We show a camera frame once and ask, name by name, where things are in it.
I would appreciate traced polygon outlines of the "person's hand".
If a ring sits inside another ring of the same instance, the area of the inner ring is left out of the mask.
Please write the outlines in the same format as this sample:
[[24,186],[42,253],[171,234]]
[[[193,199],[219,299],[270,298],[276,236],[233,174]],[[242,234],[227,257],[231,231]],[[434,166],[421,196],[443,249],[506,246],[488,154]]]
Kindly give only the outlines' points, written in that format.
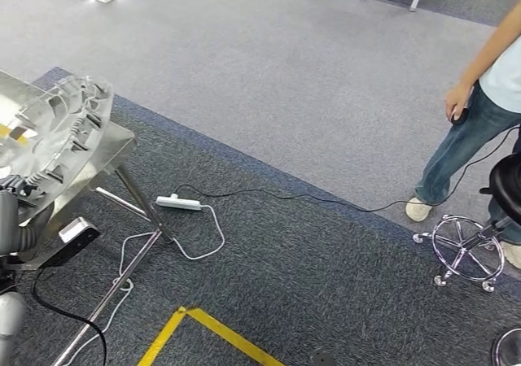
[[459,83],[450,89],[445,98],[446,118],[452,123],[459,120],[465,109],[473,85]]

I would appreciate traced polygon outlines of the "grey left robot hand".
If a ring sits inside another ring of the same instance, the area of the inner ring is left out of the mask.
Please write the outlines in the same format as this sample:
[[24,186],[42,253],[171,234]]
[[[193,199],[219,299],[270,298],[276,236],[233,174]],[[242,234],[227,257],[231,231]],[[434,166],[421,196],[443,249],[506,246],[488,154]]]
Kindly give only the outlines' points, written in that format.
[[29,185],[19,175],[1,179],[1,256],[29,251],[38,243],[54,210],[51,203],[44,211],[32,218],[26,226],[20,226],[19,198],[31,193],[35,186]]

